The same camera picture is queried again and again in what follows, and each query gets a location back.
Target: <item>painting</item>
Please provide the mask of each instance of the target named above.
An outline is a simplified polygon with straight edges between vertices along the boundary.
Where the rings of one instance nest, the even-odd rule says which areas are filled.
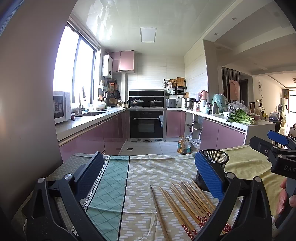
[[[239,101],[239,82],[229,80],[229,99]]]

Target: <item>cutting board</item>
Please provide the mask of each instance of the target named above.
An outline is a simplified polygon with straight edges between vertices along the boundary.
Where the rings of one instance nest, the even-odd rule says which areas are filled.
[[[177,84],[178,84],[178,86],[185,87],[184,78],[177,77]]]

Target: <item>pink cabinet door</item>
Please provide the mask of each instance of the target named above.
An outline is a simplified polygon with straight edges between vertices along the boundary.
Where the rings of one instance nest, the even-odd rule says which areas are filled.
[[[219,125],[219,133],[216,149],[221,150],[225,148],[231,148],[241,146],[244,144],[245,134],[236,131],[232,128],[228,128],[223,125]]]
[[[182,111],[167,111],[167,138],[179,137]]]
[[[116,156],[122,147],[119,139],[118,115],[102,123],[105,155]]]
[[[202,124],[202,133],[200,136],[200,149],[216,149],[218,140],[219,124],[204,119]]]
[[[62,145],[59,149],[63,161],[75,153],[94,154],[96,151],[103,153],[105,146],[102,124]]]
[[[120,71],[133,70],[134,51],[120,53]]]
[[[112,71],[120,70],[120,52],[110,53],[111,58],[113,59]]]
[[[183,136],[185,132],[185,119],[186,119],[186,112],[181,111],[181,125],[180,125],[180,135]]]

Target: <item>plastic bottle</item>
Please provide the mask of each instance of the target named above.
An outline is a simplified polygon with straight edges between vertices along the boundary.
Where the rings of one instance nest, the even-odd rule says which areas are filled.
[[[178,140],[178,153],[182,153],[182,147],[183,147],[183,143],[184,143],[184,136],[180,136],[180,139]]]
[[[183,143],[182,155],[186,155],[190,153],[191,153],[191,143],[189,142],[189,139],[186,138]]]

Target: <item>fingernail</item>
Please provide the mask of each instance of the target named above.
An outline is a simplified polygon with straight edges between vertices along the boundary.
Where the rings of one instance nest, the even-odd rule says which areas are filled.
[[[291,196],[291,197],[289,198],[289,203],[290,203],[291,205],[296,204],[296,196]]]
[[[283,210],[283,208],[284,208],[283,206],[279,206],[277,213],[278,213],[278,214],[281,213],[282,210]]]
[[[285,198],[284,197],[281,197],[280,200],[279,200],[279,204],[280,205],[284,205],[284,202],[285,202]]]

